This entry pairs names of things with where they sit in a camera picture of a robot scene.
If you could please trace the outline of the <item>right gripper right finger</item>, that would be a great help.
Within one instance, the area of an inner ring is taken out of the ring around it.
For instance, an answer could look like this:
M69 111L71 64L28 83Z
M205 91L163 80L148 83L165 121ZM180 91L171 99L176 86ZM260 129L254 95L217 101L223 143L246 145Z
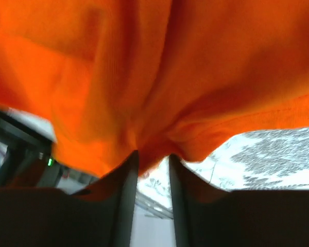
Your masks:
M214 187L169 157L177 246L309 246L309 190Z

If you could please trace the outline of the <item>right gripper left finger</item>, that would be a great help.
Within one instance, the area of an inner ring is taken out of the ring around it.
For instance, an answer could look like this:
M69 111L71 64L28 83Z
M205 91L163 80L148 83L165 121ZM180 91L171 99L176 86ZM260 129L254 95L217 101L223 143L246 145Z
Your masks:
M0 246L129 246L139 154L86 188L0 188Z

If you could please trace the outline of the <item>orange t shirt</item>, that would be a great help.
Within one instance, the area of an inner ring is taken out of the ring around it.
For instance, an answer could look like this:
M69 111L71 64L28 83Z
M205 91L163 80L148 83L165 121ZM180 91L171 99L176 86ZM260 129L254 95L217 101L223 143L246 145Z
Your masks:
M102 176L309 126L309 1L0 1L0 108Z

